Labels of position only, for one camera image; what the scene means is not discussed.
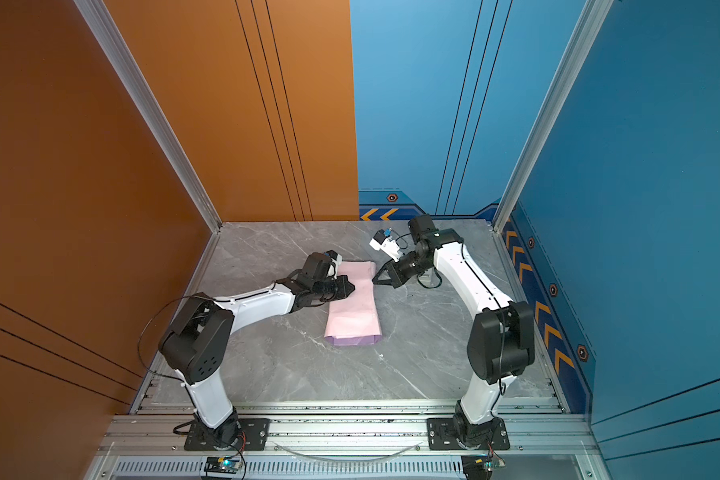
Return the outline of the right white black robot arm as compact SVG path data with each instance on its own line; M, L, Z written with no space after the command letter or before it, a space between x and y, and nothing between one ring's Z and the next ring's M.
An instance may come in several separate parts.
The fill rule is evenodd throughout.
M410 220L408 227L413 247L406 253L389 229L373 235L369 245L390 258L373 283L399 288L431 271L453 286L473 315L466 346L472 377L456 404L453 431L464 449L507 450L508 432L498 406L507 388L535 362L533 309L488 278L455 230L437 228L428 215Z

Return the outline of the purple wrapping paper sheet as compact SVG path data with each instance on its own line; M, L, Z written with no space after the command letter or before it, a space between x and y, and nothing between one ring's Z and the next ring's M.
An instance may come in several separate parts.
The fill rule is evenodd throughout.
M324 338L330 344L343 346L374 345L382 338L374 298L373 262L343 262L339 275L346 275L355 290L343 300L331 301Z

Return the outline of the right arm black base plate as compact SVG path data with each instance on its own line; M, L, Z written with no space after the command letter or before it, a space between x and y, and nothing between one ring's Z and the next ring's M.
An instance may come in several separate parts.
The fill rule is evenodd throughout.
M435 451L511 448L507 427L499 417L481 425L463 423L455 417L429 418L426 427L429 448Z

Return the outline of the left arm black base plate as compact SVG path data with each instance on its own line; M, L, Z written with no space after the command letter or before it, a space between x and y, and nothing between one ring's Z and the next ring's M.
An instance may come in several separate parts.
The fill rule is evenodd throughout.
M270 430L268 418L230 419L212 429L200 420L189 424L186 451L258 452L265 449Z

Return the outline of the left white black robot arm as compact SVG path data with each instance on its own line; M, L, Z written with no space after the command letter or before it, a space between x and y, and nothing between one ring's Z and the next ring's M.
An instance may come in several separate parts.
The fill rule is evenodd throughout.
M343 300L355 286L338 273L341 256L310 254L303 267L262 289L236 296L187 298L158 350L177 374L194 407L190 426L217 450L242 447L243 427L219 373L229 339L244 327L304 308Z

